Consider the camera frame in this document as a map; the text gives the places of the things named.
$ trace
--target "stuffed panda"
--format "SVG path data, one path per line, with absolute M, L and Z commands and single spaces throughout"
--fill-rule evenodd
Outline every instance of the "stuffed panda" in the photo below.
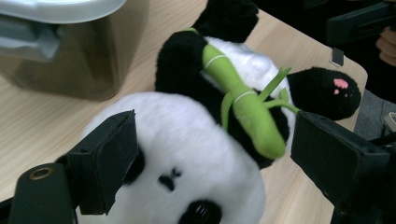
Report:
M 206 68 L 209 63 L 224 57 L 231 62 L 243 85 L 256 92 L 264 90 L 279 69 L 270 58 L 244 44 L 258 22 L 258 12 L 251 0 L 208 0 L 191 28 L 172 34 L 163 44 L 157 60 L 156 91 L 189 96 L 204 105 L 215 121 L 221 123 L 221 105 L 229 91 L 224 90 L 221 82 L 229 79 L 230 74 L 223 72 L 222 80 L 219 80 L 208 74 Z M 208 46 L 220 54 L 205 63 L 203 58 Z M 289 105 L 334 120 L 352 116 L 361 101 L 357 83 L 351 77 L 319 67 L 289 74 L 264 100 L 279 99 L 282 90 L 289 96 Z M 290 149 L 295 113 L 285 107 L 272 107 L 270 113 L 277 131 Z M 269 166 L 274 158 L 258 152 L 239 120 L 240 116 L 231 115 L 228 133 L 260 168 Z
M 221 127 L 221 105 L 230 88 L 203 63 L 205 49 L 213 47 L 221 52 L 214 58 L 227 58 L 241 85 L 251 88 L 248 96 L 260 96 L 279 69 L 244 44 L 257 13 L 249 0 L 208 0 L 191 28 L 163 44 L 155 91 L 122 97 L 87 126 L 84 134 L 111 115 L 133 109 L 139 156 L 108 215 L 78 215 L 79 223 L 260 222 L 265 206 L 260 170 L 276 158 L 258 152 L 235 113 L 229 114 L 228 128 Z M 270 105 L 280 98 L 305 111 L 344 119 L 359 106 L 361 93 L 346 74 L 314 67 L 279 80 L 264 101 Z M 268 110 L 290 150 L 296 111 L 286 106 Z
M 137 159 L 108 215 L 78 223 L 257 224 L 265 194 L 260 169 L 242 146 L 190 97 L 141 92 L 99 113 L 84 136 L 106 118 L 135 112 Z

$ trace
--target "table surface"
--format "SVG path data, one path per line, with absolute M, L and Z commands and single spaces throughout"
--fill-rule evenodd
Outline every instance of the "table surface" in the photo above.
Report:
M 91 102 L 65 96 L 24 91 L 0 77 L 0 202 L 12 197 L 17 178 L 39 164 L 53 162 L 69 151 L 91 118 L 122 95 L 152 91 L 157 53 L 166 38 L 192 25 L 205 1 L 150 0 L 148 24 L 128 77 L 115 97 Z M 271 57 L 277 66 L 296 72 L 321 66 L 350 74 L 363 91 L 366 72 L 345 58 L 330 63 L 332 50 L 260 12 L 260 21 L 247 45 Z M 357 113 L 338 123 L 353 130 Z M 290 157 L 262 171 L 267 201 L 261 223 L 330 223 L 332 205 Z

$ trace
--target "panda eye patch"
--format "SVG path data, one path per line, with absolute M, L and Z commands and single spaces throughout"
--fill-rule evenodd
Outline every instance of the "panda eye patch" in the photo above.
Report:
M 200 200 L 190 203 L 178 224 L 219 224 L 221 208 L 209 200 Z

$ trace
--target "plastic container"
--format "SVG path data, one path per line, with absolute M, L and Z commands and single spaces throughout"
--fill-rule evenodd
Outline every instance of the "plastic container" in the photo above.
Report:
M 148 14 L 149 0 L 1 0 L 0 74 L 28 90 L 111 98 Z

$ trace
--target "pink paw pad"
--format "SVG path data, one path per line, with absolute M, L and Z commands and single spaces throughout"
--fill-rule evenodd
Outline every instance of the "pink paw pad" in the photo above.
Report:
M 333 82 L 334 82 L 335 87 L 337 87 L 339 89 L 344 90 L 344 89 L 347 89 L 347 87 L 348 87 L 348 83 L 341 78 L 335 78 Z M 338 95 L 339 93 L 340 93 L 340 90 L 338 90 L 338 89 L 334 90 L 334 95 Z

